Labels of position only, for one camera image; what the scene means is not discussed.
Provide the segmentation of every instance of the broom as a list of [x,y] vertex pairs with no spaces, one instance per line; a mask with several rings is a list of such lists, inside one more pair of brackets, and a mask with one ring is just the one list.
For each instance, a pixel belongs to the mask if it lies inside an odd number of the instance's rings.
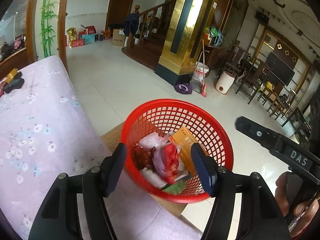
[[202,51],[203,51],[203,55],[202,55],[202,61],[203,61],[203,68],[202,68],[202,87],[201,87],[201,95],[203,97],[207,96],[207,85],[204,83],[204,40],[202,40]]

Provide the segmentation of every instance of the screw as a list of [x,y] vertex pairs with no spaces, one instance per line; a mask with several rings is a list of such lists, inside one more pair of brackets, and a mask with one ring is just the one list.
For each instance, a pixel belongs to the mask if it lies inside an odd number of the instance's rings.
[[251,176],[254,177],[255,179],[260,179],[261,175],[257,172],[251,173]]
[[65,173],[60,173],[58,179],[64,179],[67,175]]
[[92,169],[91,169],[91,172],[92,173],[97,173],[97,172],[99,172],[100,171],[100,168],[99,167],[93,167]]
[[221,173],[226,173],[227,172],[227,168],[225,166],[220,166],[218,168],[218,171],[221,172]]

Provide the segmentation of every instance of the bed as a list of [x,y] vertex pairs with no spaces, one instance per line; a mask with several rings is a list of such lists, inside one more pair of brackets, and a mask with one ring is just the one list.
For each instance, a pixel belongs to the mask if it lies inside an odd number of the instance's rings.
[[[59,57],[37,61],[21,72],[23,87],[0,98],[0,223],[11,238],[28,239],[33,219],[57,175],[85,173],[111,153],[86,118]],[[81,195],[79,202],[83,238],[90,239]],[[119,240],[201,237],[137,187],[124,171],[105,203]]]

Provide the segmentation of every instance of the black shoe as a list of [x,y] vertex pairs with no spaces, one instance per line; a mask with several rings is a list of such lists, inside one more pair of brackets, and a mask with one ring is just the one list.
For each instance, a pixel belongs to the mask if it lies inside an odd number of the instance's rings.
[[4,92],[9,94],[14,89],[20,89],[24,84],[23,78],[12,79],[9,84],[4,87]]
[[19,79],[22,77],[22,72],[19,71],[12,79]]

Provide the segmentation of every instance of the flat screen tv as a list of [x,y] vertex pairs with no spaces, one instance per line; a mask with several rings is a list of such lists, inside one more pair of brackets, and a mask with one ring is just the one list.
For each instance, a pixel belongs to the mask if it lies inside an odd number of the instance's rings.
[[269,81],[274,85],[278,85],[279,79],[288,86],[292,77],[294,76],[294,71],[286,64],[284,63],[279,57],[277,57],[275,54],[270,53],[266,64],[271,69],[271,71],[276,75],[273,74],[268,75]]

